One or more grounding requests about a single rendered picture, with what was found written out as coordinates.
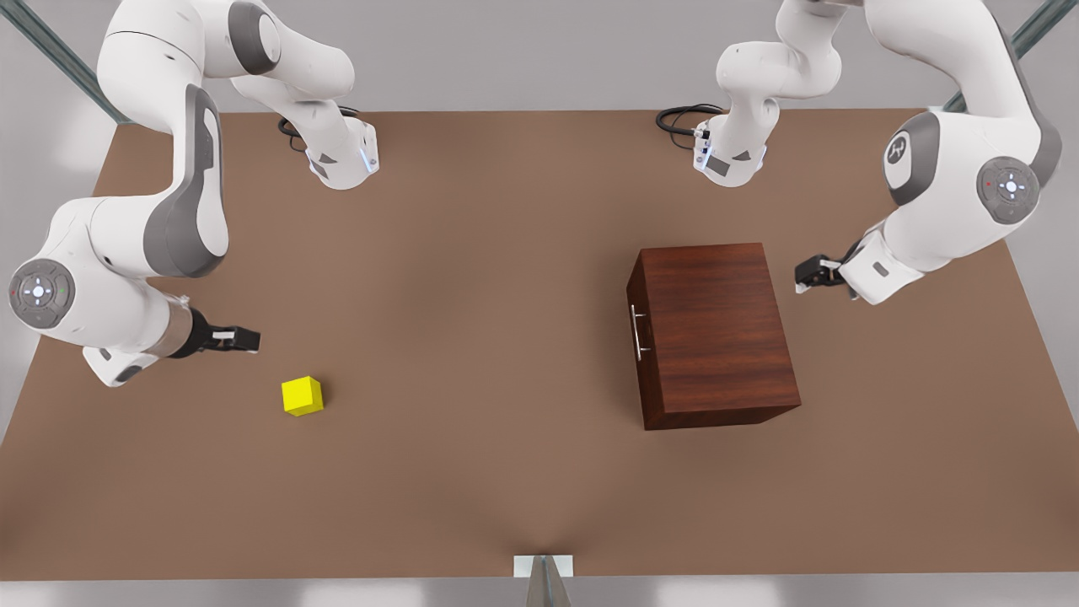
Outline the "silver frame post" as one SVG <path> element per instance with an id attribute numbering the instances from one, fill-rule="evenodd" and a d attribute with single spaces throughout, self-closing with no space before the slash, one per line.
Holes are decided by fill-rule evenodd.
<path id="1" fill-rule="evenodd" d="M 79 89 L 85 93 L 119 126 L 132 121 L 105 98 L 97 75 L 78 55 L 66 45 L 62 37 L 44 23 L 24 0 L 0 0 L 0 15 L 10 22 L 32 45 L 50 59 L 62 73 L 69 77 Z"/>
<path id="2" fill-rule="evenodd" d="M 513 557 L 513 576 L 529 580 L 525 607 L 572 607 L 563 575 L 574 576 L 573 556 Z"/>
<path id="3" fill-rule="evenodd" d="M 1078 4 L 1079 0 L 1047 0 L 1020 27 L 1020 35 L 1013 37 L 1003 31 L 982 0 L 941 0 L 950 35 L 958 43 L 943 70 L 960 89 L 943 109 L 950 112 L 964 109 L 969 115 L 1029 116 L 1047 122 L 1017 58 L 1022 50 L 1039 41 Z"/>

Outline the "dark wooden drawer cabinet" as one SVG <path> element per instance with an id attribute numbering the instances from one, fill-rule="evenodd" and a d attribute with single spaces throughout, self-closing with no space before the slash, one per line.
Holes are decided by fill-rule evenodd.
<path id="1" fill-rule="evenodd" d="M 640 250 L 625 288 L 647 311 L 636 362 L 648 430 L 759 424 L 801 405 L 760 243 Z"/>

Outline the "yellow cube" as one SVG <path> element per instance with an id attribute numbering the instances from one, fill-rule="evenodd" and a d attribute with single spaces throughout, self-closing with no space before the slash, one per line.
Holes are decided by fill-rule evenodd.
<path id="1" fill-rule="evenodd" d="M 324 410 L 320 382 L 311 376 L 289 380 L 281 384 L 282 410 L 293 417 Z"/>

